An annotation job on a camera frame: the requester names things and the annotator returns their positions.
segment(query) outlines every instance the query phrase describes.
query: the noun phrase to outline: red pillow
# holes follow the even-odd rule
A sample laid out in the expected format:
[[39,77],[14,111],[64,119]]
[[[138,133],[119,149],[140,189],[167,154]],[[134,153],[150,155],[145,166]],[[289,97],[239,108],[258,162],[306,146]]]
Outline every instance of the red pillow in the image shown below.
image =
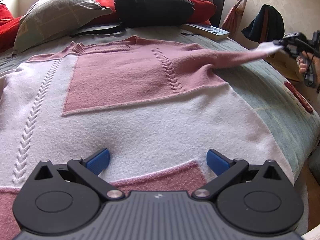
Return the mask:
[[[95,24],[106,24],[113,23],[119,21],[119,16],[115,10],[115,3],[113,0],[96,0],[103,6],[110,7],[113,11],[111,14],[103,15],[98,18],[93,19],[87,25],[95,25]],[[209,18],[214,15],[216,11],[216,6],[209,1],[202,0],[190,0],[193,2],[195,11],[192,16],[188,19],[188,23],[205,23],[210,25],[208,21]]]
[[0,4],[0,26],[12,20],[13,16],[5,4]]
[[195,5],[193,8],[195,11],[188,19],[188,23],[202,23],[206,20],[209,20],[212,15],[216,12],[216,6],[209,2],[209,1],[202,1],[202,0],[190,0]]
[[93,19],[88,23],[88,25],[95,25],[95,24],[106,24],[106,23],[113,23],[119,21],[119,16],[115,10],[115,3],[113,0],[96,0],[102,6],[109,7],[113,13],[102,15],[98,18]]
[[0,26],[0,41],[2,41],[0,42],[0,53],[13,47],[19,29],[20,18],[9,20]]

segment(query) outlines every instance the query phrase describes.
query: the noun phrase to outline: blue gripper pad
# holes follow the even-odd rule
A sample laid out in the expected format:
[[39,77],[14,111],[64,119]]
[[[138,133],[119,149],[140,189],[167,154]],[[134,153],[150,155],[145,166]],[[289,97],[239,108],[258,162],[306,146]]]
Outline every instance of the blue gripper pad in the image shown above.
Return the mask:
[[110,153],[108,149],[101,149],[90,157],[83,160],[83,165],[95,175],[99,175],[101,171],[106,169],[110,162]]
[[217,174],[217,176],[229,169],[231,164],[232,160],[228,159],[216,150],[210,149],[207,152],[207,165],[215,174]]

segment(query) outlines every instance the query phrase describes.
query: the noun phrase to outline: book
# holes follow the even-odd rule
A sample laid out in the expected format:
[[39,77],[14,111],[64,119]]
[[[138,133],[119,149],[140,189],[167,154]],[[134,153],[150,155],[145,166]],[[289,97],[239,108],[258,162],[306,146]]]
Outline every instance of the book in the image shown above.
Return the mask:
[[183,24],[180,28],[196,34],[200,34],[213,41],[222,40],[229,36],[229,32],[205,24]]

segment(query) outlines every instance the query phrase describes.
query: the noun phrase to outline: human hand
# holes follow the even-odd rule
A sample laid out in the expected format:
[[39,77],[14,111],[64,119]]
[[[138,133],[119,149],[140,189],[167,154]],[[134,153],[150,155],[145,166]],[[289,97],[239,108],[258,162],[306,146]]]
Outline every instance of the human hand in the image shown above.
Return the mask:
[[[302,52],[303,57],[306,59],[311,60],[313,54],[312,53],[306,53],[305,51]],[[308,68],[308,64],[303,63],[303,57],[298,56],[297,57],[297,64],[299,66],[299,73],[304,74]],[[318,57],[313,57],[312,60],[313,65],[315,66],[316,69],[316,83],[320,83],[320,58]]]

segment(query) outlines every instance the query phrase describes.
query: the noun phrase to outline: mattress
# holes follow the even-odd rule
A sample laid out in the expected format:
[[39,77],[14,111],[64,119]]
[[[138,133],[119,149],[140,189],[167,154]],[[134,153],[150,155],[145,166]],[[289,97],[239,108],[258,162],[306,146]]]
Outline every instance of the mattress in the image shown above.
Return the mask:
[[[146,39],[198,43],[213,50],[246,50],[231,39],[212,41],[202,36],[185,36],[179,28],[173,26],[144,27],[110,35],[63,37],[14,57],[11,57],[11,51],[8,50],[0,54],[0,74],[15,69],[31,56],[59,52],[71,41],[88,45],[123,40],[133,35]],[[283,85],[286,79],[263,60],[231,69],[218,69],[215,73],[228,82],[265,122],[297,179],[304,161],[316,144],[320,124],[318,114],[315,111],[312,115],[307,114],[300,103],[288,94]]]

